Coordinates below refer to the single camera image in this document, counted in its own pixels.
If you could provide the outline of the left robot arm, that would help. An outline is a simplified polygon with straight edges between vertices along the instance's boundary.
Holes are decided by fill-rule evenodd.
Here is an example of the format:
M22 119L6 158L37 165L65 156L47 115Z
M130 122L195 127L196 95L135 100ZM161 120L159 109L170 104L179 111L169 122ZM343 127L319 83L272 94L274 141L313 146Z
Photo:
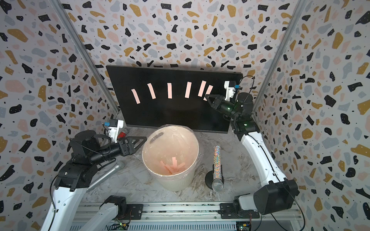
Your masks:
M43 231L68 231L83 196L123 169L118 156L135 154L146 137L124 137L113 142L93 130L79 132L70 139L71 159L59 170L50 186L51 207Z

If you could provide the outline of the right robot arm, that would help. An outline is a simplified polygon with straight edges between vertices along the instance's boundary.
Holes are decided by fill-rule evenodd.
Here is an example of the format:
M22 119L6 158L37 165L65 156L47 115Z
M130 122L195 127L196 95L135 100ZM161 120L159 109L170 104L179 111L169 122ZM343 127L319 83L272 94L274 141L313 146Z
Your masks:
M253 101L251 95L242 92L230 102L222 95L205 96L211 108L230 119L233 132L246 148L257 169L261 188L253 194L236 196L231 204L221 204L221 217L259 218L290 209L295 201L298 185L288 180L275 163L264 143L263 136L252 118Z

